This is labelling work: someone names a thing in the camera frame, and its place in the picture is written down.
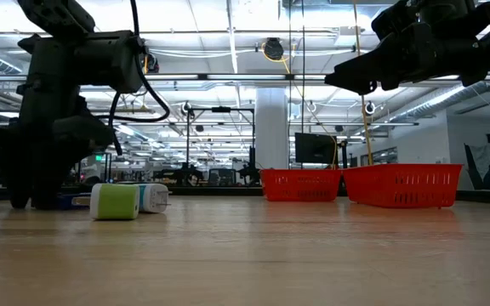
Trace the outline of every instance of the wooden tabletop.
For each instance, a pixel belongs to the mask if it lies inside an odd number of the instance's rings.
[[[490,305],[490,205],[170,201],[128,222],[0,203],[0,305]]]

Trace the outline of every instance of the red basket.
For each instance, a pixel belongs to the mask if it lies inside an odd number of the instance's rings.
[[[268,201],[334,201],[340,170],[262,170]]]
[[[351,201],[377,207],[451,207],[462,165],[388,164],[345,169]]]

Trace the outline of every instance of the wall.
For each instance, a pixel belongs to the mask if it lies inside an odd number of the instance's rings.
[[[460,175],[459,190],[473,190],[470,176],[466,169],[464,144],[482,146],[487,144],[490,133],[490,117],[448,116],[449,150],[451,163],[464,165]]]
[[[446,112],[436,113],[434,118],[419,119],[416,127],[397,127],[387,139],[375,139],[372,152],[396,147],[399,163],[448,163],[450,161]],[[364,144],[352,145],[348,153],[361,156],[368,153]]]

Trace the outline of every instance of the black monitor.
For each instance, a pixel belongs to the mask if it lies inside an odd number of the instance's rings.
[[[328,135],[296,133],[296,162],[338,164],[336,144]]]

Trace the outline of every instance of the ceiling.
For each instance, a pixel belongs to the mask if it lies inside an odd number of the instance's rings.
[[[116,31],[133,27],[129,1],[78,2],[96,20],[97,31]],[[353,52],[356,35],[352,1],[305,0],[304,18],[299,1],[294,1],[291,9],[286,1],[282,2],[284,5],[280,8],[280,2],[274,0],[137,0],[142,37],[147,40],[152,53],[157,57],[162,74],[328,74],[338,63],[357,56],[357,53]],[[379,42],[371,30],[371,20],[393,2],[395,1],[359,2],[358,25],[361,29],[360,45],[363,51],[375,48]],[[227,13],[228,4],[231,6],[230,16]],[[290,35],[287,18],[289,14]],[[235,31],[233,37],[229,33],[230,22]],[[302,26],[305,27],[304,33],[301,31]],[[43,33],[24,16],[16,1],[0,0],[0,59],[26,73],[30,56],[17,47],[17,42],[29,37],[33,32]],[[261,48],[267,37],[278,37],[285,48],[286,57],[291,55],[288,71],[283,63],[267,60],[261,50],[256,52],[256,48]],[[231,52],[232,40],[236,46],[235,58]],[[20,96],[14,93],[17,85],[16,82],[0,82],[0,93],[20,100]],[[292,103],[299,104],[302,100],[301,87],[297,89],[295,86],[288,86],[287,82],[269,84],[246,81],[160,81],[152,82],[152,85],[172,106],[172,116],[167,122],[183,122],[180,107],[185,102],[195,107],[223,105],[254,108],[257,87],[284,87],[288,97],[292,97]],[[380,117],[398,111],[433,89],[435,88],[422,84],[407,85],[387,92],[378,89],[369,94],[366,100],[378,106],[376,117]],[[113,94],[109,88],[88,88],[83,92],[90,109],[97,111],[108,111]],[[362,121],[361,97],[347,90],[325,86],[322,82],[308,83],[305,87],[305,100],[310,103],[313,113],[322,122]],[[11,106],[5,105],[4,109],[12,110]],[[125,102],[118,106],[119,112],[139,117],[159,116],[161,110],[151,97],[136,99],[128,96]],[[310,111],[303,115],[294,113],[291,119],[301,121],[302,116],[306,122],[316,121]],[[235,127],[232,119],[240,125]],[[198,122],[226,123],[223,127],[206,126],[204,132],[194,134],[203,135],[205,139],[213,135],[246,136],[252,132],[252,128],[245,124],[246,117],[239,114],[230,118],[227,114],[206,112]],[[177,148],[183,147],[184,127],[129,127],[134,133],[156,142],[160,141],[164,146],[161,148],[157,144],[155,147],[148,142],[140,145],[137,137],[120,133],[122,141],[128,141],[128,157],[140,159],[151,155],[157,157],[160,162],[162,159],[166,162],[182,160],[180,149]],[[290,132],[293,133],[295,128],[298,130],[297,127],[291,127]],[[355,129],[356,127],[350,127],[343,134],[351,135],[350,132]],[[325,133],[320,127],[312,127],[311,131]],[[239,139],[232,139],[229,144],[198,145],[197,151],[205,155],[203,153],[206,150],[211,150],[213,154],[209,153],[209,156],[216,156],[217,160],[228,160],[232,157],[248,156],[247,146],[247,143],[242,143]]]

